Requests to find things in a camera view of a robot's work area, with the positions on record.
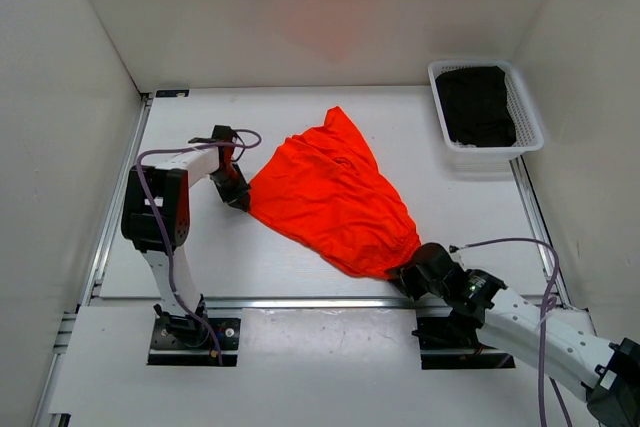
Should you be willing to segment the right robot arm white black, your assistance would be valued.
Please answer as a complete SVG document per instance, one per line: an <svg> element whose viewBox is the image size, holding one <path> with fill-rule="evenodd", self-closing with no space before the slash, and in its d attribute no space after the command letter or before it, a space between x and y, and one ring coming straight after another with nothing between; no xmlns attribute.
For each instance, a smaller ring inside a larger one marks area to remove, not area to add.
<svg viewBox="0 0 640 427"><path fill-rule="evenodd" d="M446 339L493 347L536 368L540 387L547 380L564 387L603 426L638 425L638 342L615 343L550 316L547 300L532 305L494 275L462 267L457 250L424 244L388 274L405 296L431 294L450 307Z"/></svg>

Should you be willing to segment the orange shorts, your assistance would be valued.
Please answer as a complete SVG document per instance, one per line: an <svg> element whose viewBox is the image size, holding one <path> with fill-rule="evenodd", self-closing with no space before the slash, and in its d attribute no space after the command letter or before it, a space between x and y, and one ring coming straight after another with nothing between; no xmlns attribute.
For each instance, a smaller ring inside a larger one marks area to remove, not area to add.
<svg viewBox="0 0 640 427"><path fill-rule="evenodd" d="M255 219L348 276L386 280L421 245L406 204L340 107L286 138L250 185Z"/></svg>

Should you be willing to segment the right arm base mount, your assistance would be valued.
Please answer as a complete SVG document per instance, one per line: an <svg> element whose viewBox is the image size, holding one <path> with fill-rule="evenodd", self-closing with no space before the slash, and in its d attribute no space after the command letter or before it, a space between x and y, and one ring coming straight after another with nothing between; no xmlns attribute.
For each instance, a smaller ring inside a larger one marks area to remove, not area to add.
<svg viewBox="0 0 640 427"><path fill-rule="evenodd" d="M419 316L412 335L418 339L425 371L514 369L514 358L481 344L469 321L454 314Z"/></svg>

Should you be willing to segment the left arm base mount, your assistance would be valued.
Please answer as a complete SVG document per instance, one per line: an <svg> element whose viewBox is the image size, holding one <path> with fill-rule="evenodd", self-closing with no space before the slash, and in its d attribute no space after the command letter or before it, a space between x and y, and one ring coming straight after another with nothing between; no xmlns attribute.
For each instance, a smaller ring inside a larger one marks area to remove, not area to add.
<svg viewBox="0 0 640 427"><path fill-rule="evenodd" d="M241 334L237 317L208 318L209 330L191 316L173 316L160 304L154 306L155 321L150 338L147 364L151 366L235 367Z"/></svg>

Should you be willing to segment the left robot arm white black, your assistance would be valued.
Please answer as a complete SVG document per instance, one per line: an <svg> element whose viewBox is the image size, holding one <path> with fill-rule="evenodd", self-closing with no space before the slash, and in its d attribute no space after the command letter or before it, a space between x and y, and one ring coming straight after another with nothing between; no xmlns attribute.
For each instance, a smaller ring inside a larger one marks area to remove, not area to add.
<svg viewBox="0 0 640 427"><path fill-rule="evenodd" d="M261 141L253 130L216 125L209 136L194 137L184 147L139 153L129 170L122 236L153 273L161 295L155 311L163 328L189 349L221 350L185 251L191 227L190 190L208 178L224 204L247 212L250 185L239 160Z"/></svg>

